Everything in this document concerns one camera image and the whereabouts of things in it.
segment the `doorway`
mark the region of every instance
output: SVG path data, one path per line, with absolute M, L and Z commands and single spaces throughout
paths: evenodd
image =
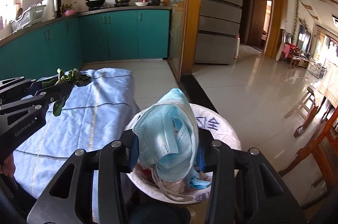
M 252 18 L 247 44 L 264 51 L 269 35 L 273 0 L 253 0 Z

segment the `white dish drying rack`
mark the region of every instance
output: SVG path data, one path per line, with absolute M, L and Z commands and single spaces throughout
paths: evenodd
M 33 6 L 23 12 L 20 19 L 11 22 L 13 33 L 24 29 L 25 27 L 42 22 L 45 7 L 45 5 Z

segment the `checkered tablecloth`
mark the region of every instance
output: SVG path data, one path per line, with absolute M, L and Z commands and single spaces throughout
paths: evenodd
M 314 94 L 316 106 L 320 106 L 326 97 L 335 108 L 338 107 L 338 66 L 331 65 Z

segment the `green leafy vegetable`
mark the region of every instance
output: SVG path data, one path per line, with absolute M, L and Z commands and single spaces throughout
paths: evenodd
M 64 73 L 62 69 L 58 69 L 57 73 L 59 74 L 58 78 L 51 79 L 48 82 L 43 82 L 42 87 L 48 88 L 53 85 L 63 84 L 63 83 L 71 83 L 76 85 L 77 87 L 85 87 L 92 82 L 92 77 L 87 74 L 81 74 L 78 69 L 73 69 L 68 72 L 68 75 Z M 62 108 L 65 106 L 66 101 L 68 100 L 70 95 L 62 97 L 60 100 L 56 101 L 53 106 L 53 115 L 55 117 L 61 115 Z

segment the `refrigerator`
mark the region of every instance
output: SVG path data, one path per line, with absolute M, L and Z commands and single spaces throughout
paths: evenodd
M 201 0 L 195 63 L 232 65 L 243 0 Z

